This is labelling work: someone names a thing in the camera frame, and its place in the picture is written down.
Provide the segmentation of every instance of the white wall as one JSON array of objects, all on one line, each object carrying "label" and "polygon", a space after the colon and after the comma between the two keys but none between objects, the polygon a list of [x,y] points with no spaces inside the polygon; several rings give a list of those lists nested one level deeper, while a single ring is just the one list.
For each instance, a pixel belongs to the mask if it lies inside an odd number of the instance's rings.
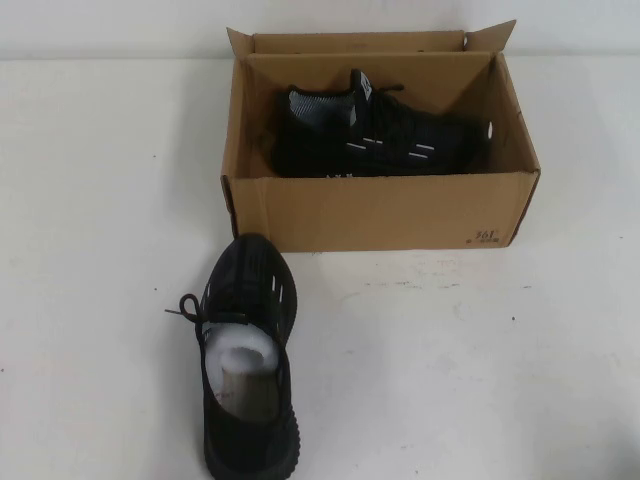
[{"label": "white wall", "polygon": [[0,58],[228,56],[225,26],[475,30],[512,18],[512,51],[640,50],[637,0],[1,0]]}]

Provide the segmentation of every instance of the box lid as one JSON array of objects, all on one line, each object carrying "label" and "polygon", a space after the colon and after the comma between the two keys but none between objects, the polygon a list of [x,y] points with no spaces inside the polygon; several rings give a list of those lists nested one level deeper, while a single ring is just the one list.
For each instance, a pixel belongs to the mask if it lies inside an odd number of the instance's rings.
[{"label": "box lid", "polygon": [[477,32],[311,33],[245,35],[227,28],[236,58],[251,53],[367,53],[367,52],[499,52],[509,40],[516,21],[510,20]]}]

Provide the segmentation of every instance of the shoe sole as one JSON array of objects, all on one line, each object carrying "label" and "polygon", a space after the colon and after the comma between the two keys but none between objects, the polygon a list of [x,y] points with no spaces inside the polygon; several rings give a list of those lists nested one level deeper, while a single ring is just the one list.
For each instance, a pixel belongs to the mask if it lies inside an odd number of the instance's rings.
[{"label": "shoe sole", "polygon": [[295,438],[285,457],[277,465],[254,473],[236,472],[225,466],[210,446],[205,432],[204,460],[209,473],[215,480],[287,480],[296,469],[300,458],[300,429],[295,414],[293,414],[292,422]]}]

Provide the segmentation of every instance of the shoe box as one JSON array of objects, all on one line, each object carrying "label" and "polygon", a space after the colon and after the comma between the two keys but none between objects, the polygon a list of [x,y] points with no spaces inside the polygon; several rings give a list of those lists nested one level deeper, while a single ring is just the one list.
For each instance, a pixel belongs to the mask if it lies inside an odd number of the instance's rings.
[{"label": "shoe box", "polygon": [[[540,166],[502,50],[515,20],[477,32],[254,34],[235,55],[221,181],[234,235],[283,252],[506,247]],[[485,162],[444,176],[280,178],[269,166],[276,92],[348,88],[352,68],[431,113],[491,122]]]}]

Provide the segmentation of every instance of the shoe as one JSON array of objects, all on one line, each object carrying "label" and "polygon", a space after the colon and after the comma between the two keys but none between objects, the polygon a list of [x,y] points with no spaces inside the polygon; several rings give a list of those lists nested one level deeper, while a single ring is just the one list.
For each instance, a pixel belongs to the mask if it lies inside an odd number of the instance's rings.
[{"label": "shoe", "polygon": [[375,89],[360,70],[351,88],[318,93],[294,86],[281,94],[272,150],[283,177],[445,175],[486,155],[490,122],[431,115]]},{"label": "shoe", "polygon": [[[193,303],[193,312],[187,302]],[[246,234],[216,263],[195,324],[204,388],[204,457],[216,480],[284,480],[300,454],[285,345],[296,316],[289,267],[264,237]]]}]

